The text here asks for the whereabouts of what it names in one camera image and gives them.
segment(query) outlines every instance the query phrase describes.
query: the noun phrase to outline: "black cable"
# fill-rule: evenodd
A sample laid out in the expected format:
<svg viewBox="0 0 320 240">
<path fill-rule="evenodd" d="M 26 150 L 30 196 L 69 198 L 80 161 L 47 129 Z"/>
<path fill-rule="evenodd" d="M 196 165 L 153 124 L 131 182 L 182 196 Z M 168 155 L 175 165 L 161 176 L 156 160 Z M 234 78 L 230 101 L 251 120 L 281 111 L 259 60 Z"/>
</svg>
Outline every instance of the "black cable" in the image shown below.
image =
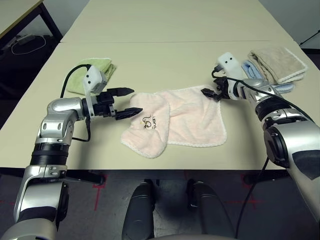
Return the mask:
<svg viewBox="0 0 320 240">
<path fill-rule="evenodd" d="M 91 139 L 90 123 L 91 123 L 90 118 L 87 117 L 85 119 L 85 125 L 86 125 L 86 130 L 88 132 L 88 139 L 81 139 L 81 138 L 73 137 L 72 140 L 77 140 L 77 141 L 85 142 L 85 143 L 89 142 Z"/>
<path fill-rule="evenodd" d="M 89 68 L 91 67 L 91 64 L 80 64 L 78 66 L 75 66 L 74 68 L 71 69 L 71 71 L 65 77 L 65 80 L 64 80 L 64 83 L 63 83 L 63 86 L 62 86 L 62 90 L 61 90 L 61 94 L 60 94 L 60 98 L 61 99 L 64 97 L 66 86 L 67 86 L 67 83 L 68 83 L 68 80 L 69 80 L 71 74 L 73 74 L 75 70 L 77 70 L 79 68 L 83 68 L 83 67 L 86 67 L 86 70 L 89 70 Z"/>
<path fill-rule="evenodd" d="M 255 87 L 253 86 L 250 86 L 248 84 L 246 84 L 243 80 L 239 80 L 239 79 L 235 79 L 235 78 L 231 78 L 231 77 L 227 77 L 227 76 L 215 76 L 214 73 L 216 72 L 216 70 L 213 70 L 211 75 L 213 78 L 215 79 L 229 79 L 229 80 L 232 80 L 232 81 L 235 81 L 235 82 L 238 82 L 238 83 L 241 83 L 243 84 L 244 86 L 246 86 L 247 88 L 253 90 L 253 91 L 256 91 L 258 93 L 261 93 L 261 94 L 265 94 L 265 95 L 268 95 L 268 96 L 271 96 L 271 97 L 274 97 L 276 99 L 279 99 L 283 102 L 285 102 L 286 104 L 289 104 L 291 107 L 294 107 L 295 109 L 297 109 L 300 113 L 302 113 L 305 117 L 307 117 L 308 119 L 310 119 L 310 121 L 314 122 L 313 119 L 305 112 L 303 111 L 300 107 L 298 107 L 297 105 L 293 104 L 292 102 L 288 101 L 288 100 L 285 100 L 284 98 L 280 97 L 280 96 L 277 96 L 277 95 L 274 95 L 272 93 L 269 93 L 269 92 L 266 92 L 266 91 L 261 91 L 259 89 L 256 89 Z"/>
<path fill-rule="evenodd" d="M 64 97 L 65 90 L 66 90 L 66 87 L 67 87 L 67 83 L 68 83 L 68 80 L 69 80 L 71 74 L 73 74 L 75 70 L 77 70 L 79 68 L 82 68 L 82 67 L 86 67 L 86 70 L 89 70 L 89 68 L 91 67 L 91 64 L 80 64 L 80 65 L 75 66 L 74 68 L 71 69 L 71 71 L 65 77 L 65 80 L 64 80 L 64 83 L 63 83 L 63 86 L 62 86 L 62 90 L 61 90 L 61 94 L 60 94 L 60 98 L 61 99 Z M 85 125 L 86 125 L 86 131 L 87 131 L 87 134 L 88 134 L 88 139 L 81 139 L 81 138 L 77 138 L 77 137 L 73 137 L 72 139 L 80 141 L 80 142 L 86 142 L 86 143 L 89 142 L 90 138 L 91 138 L 90 123 L 91 123 L 90 117 L 86 117 Z"/>
<path fill-rule="evenodd" d="M 320 29 L 315 33 L 315 34 L 313 34 L 311 37 L 309 37 L 307 40 L 304 40 L 303 42 L 301 42 L 300 44 L 299 44 L 299 46 L 301 46 L 302 44 L 304 44 L 305 42 L 307 42 L 307 41 L 309 41 L 310 39 L 312 39 L 315 35 L 317 35 L 317 34 L 320 34 Z"/>
<path fill-rule="evenodd" d="M 264 165 L 263 165 L 263 167 L 262 167 L 262 169 L 260 170 L 258 176 L 256 177 L 255 182 L 252 184 L 252 186 L 251 186 L 248 194 L 247 194 L 246 197 L 245 197 L 245 200 L 244 200 L 244 202 L 243 202 L 243 204 L 242 204 L 242 207 L 241 207 L 241 211 L 240 211 L 240 214 L 239 214 L 238 221 L 237 221 L 237 223 L 236 223 L 236 229 L 235 229 L 235 235 L 234 235 L 234 238 L 235 238 L 235 239 L 237 239 L 237 238 L 238 238 L 238 235 L 239 235 L 239 227 L 240 227 L 240 223 L 241 223 L 242 216 L 243 216 L 243 214 L 244 214 L 245 207 L 246 207 L 246 205 L 247 205 L 247 203 L 248 203 L 248 200 L 249 200 L 249 198 L 250 198 L 253 190 L 255 189 L 255 186 L 257 185 L 260 177 L 262 176 L 263 172 L 265 171 L 268 162 L 269 162 L 269 158 L 267 157 L 266 160 L 265 160 L 265 163 L 264 163 Z"/>
</svg>

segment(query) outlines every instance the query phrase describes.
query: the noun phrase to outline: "green towel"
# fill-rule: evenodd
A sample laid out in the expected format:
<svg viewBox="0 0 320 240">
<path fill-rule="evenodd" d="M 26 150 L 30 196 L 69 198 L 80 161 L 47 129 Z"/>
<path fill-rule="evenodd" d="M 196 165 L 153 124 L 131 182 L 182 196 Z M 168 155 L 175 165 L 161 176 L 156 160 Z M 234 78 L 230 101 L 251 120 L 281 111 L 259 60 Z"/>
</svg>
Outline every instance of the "green towel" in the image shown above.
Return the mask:
<svg viewBox="0 0 320 240">
<path fill-rule="evenodd" d="M 112 74 L 117 68 L 115 65 L 112 64 L 110 58 L 88 58 L 83 59 L 81 62 L 77 64 L 77 66 L 80 64 L 91 64 L 96 66 L 101 72 L 105 74 L 107 81 L 110 80 Z M 74 73 L 72 73 L 66 85 L 66 90 L 71 93 L 85 95 L 82 80 L 84 79 L 86 73 L 87 69 L 85 67 L 81 67 L 77 69 Z"/>
</svg>

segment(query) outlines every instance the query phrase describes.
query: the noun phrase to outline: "floor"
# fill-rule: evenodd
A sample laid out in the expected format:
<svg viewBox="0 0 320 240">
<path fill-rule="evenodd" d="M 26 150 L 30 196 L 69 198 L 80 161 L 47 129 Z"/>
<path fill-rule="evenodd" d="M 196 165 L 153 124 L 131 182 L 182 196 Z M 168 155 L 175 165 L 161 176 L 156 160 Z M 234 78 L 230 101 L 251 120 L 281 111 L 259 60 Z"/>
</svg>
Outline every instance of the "floor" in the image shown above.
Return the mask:
<svg viewBox="0 0 320 240">
<path fill-rule="evenodd" d="M 19 70 L 15 61 L 14 78 L 16 81 L 23 78 L 25 85 L 13 92 L 14 97 L 12 94 L 8 97 L 8 91 L 4 94 L 0 92 L 0 127 L 37 75 L 50 55 L 49 52 L 38 58 L 37 66 L 29 66 L 28 69 Z M 309 57 L 320 69 L 320 55 L 311 54 Z M 4 60 L 0 57 L 0 65 L 2 64 Z M 200 233 L 197 213 L 187 210 L 185 188 L 187 179 L 190 178 L 205 181 L 213 187 L 235 226 L 241 204 L 250 187 L 243 181 L 245 173 L 209 170 L 119 170 L 103 172 L 107 177 L 105 186 L 68 181 L 69 209 L 66 219 L 60 224 L 57 239 L 121 239 L 131 194 L 143 179 L 160 179 L 159 186 L 156 187 L 157 203 L 153 212 L 156 237 Z M 0 175 L 0 236 L 14 224 L 13 209 L 20 183 L 19 177 Z M 286 177 L 257 184 L 243 215 L 239 239 L 318 240 L 319 225 L 314 221 L 293 180 Z"/>
</svg>

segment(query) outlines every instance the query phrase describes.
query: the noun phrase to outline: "stacked towels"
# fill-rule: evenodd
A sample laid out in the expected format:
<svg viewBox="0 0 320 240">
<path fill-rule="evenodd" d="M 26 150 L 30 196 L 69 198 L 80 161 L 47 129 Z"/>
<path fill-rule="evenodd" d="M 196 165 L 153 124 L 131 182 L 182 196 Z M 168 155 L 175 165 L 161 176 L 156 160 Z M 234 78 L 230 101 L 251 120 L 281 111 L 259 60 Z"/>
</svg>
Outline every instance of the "stacked towels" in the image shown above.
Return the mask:
<svg viewBox="0 0 320 240">
<path fill-rule="evenodd" d="M 308 66 L 285 47 L 252 50 L 242 68 L 248 78 L 267 79 L 280 93 L 294 89 L 293 81 L 304 78 Z"/>
</svg>

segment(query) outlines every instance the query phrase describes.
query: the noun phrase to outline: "pink towel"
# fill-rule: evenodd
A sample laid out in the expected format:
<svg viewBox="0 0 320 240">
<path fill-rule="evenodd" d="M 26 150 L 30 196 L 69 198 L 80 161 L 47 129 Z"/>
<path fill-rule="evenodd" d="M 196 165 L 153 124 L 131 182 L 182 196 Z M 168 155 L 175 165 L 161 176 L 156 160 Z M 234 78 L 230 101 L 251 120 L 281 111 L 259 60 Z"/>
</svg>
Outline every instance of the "pink towel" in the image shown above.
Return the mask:
<svg viewBox="0 0 320 240">
<path fill-rule="evenodd" d="M 169 104 L 159 95 L 138 93 L 131 97 L 130 107 L 133 106 L 143 111 L 131 118 L 131 126 L 123 132 L 121 143 L 148 159 L 156 158 L 167 146 Z"/>
<path fill-rule="evenodd" d="M 133 96 L 130 106 L 143 111 L 133 117 L 121 142 L 146 158 L 158 157 L 167 144 L 200 148 L 222 145 L 227 132 L 220 102 L 204 96 L 203 88 L 211 87 L 202 85 Z M 160 122 L 167 128 L 158 127 Z"/>
</svg>

